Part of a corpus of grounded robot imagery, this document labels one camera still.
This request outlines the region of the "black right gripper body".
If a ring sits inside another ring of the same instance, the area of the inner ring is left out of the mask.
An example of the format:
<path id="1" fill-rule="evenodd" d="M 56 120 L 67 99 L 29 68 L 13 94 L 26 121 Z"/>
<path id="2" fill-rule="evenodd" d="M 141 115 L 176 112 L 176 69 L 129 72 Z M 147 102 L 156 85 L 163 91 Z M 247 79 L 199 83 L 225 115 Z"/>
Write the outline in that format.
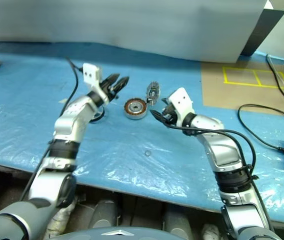
<path id="1" fill-rule="evenodd" d="M 176 109 L 172 103 L 168 103 L 162 110 L 162 115 L 165 118 L 165 123 L 168 125 L 176 125 L 178 121 L 178 115 Z"/>

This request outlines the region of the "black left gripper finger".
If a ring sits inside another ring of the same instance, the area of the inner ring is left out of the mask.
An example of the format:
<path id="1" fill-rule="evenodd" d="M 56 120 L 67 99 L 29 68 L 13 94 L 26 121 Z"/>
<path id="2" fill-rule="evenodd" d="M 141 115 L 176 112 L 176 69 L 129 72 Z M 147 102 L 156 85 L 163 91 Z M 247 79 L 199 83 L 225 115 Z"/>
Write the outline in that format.
<path id="1" fill-rule="evenodd" d="M 119 78 L 119 73 L 112 73 L 106 78 L 106 82 L 109 86 L 113 85 Z"/>
<path id="2" fill-rule="evenodd" d="M 114 92 L 120 92 L 129 82 L 129 77 L 125 76 L 122 77 L 117 81 L 117 83 L 114 85 Z"/>

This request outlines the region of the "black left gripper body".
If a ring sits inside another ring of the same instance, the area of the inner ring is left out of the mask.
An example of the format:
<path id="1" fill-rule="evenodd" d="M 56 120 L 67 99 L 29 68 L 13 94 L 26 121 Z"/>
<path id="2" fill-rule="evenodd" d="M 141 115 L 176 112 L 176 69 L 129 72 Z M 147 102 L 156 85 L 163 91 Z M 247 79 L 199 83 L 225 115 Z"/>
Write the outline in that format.
<path id="1" fill-rule="evenodd" d="M 102 89 L 102 91 L 105 93 L 107 100 L 112 100 L 114 98 L 115 94 L 113 91 L 113 85 L 108 85 L 106 79 L 103 80 L 99 84 L 99 86 Z"/>

